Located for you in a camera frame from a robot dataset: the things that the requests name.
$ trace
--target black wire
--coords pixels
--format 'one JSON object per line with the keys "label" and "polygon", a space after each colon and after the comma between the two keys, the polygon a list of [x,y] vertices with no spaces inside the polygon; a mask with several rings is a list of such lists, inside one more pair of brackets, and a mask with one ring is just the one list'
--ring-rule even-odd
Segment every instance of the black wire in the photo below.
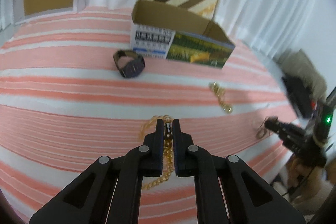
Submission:
{"label": "black wire", "polygon": [[325,151],[327,152],[330,148],[332,148],[333,145],[334,143],[332,143]]}
{"label": "black wire", "polygon": [[294,191],[296,191],[303,183],[305,183],[306,181],[307,181],[307,179],[309,178],[309,176],[311,175],[311,173],[313,172],[313,170],[314,170],[314,168],[315,167],[313,167],[311,170],[310,170],[310,172],[309,172],[309,174],[307,175],[307,177],[305,177],[303,180],[301,180],[301,182],[299,183],[299,185],[298,186],[296,186],[294,189]]}
{"label": "black wire", "polygon": [[257,129],[257,134],[256,134],[257,139],[262,139],[263,137],[266,136],[267,133],[271,136],[271,130],[267,129],[264,125],[265,121],[270,117],[271,116],[267,116],[265,120],[262,122],[261,126]]}

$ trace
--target gold chain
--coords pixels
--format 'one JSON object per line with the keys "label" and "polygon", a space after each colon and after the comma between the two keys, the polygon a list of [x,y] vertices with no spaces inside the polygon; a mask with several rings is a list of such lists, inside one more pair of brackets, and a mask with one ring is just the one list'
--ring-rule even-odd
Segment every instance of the gold chain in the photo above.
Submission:
{"label": "gold chain", "polygon": [[232,112],[232,105],[227,104],[226,102],[223,101],[222,97],[225,94],[225,88],[222,88],[219,84],[216,82],[209,83],[209,88],[211,91],[215,94],[215,96],[218,99],[218,103],[220,107],[225,111],[226,113],[231,113]]}
{"label": "gold chain", "polygon": [[[162,119],[164,123],[171,123],[173,121],[172,117],[169,115],[164,116],[153,116],[148,122],[142,125],[139,138],[142,141],[145,137],[145,130],[154,125],[157,119]],[[165,164],[165,171],[162,173],[162,176],[152,182],[145,183],[142,185],[142,190],[149,190],[154,186],[159,185],[160,183],[167,181],[171,176],[171,173],[174,171],[174,155],[173,155],[173,142],[172,140],[164,140],[163,143],[163,163]]]}

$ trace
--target pink and white striped fabric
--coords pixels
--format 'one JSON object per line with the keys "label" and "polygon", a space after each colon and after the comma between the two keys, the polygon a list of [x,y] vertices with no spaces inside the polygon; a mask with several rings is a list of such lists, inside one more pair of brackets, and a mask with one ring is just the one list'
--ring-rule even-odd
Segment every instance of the pink and white striped fabric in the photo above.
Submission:
{"label": "pink and white striped fabric", "polygon": [[[239,41],[222,70],[147,58],[138,78],[123,79],[113,54],[129,48],[130,12],[91,7],[33,20],[0,49],[0,188],[24,221],[98,157],[140,145],[140,127],[154,115],[180,119],[194,143],[237,154],[268,181],[288,158],[277,136],[257,140],[254,125],[268,115],[297,117]],[[232,114],[219,107],[212,81],[227,88]],[[196,219],[192,178],[143,191],[140,224]]]}

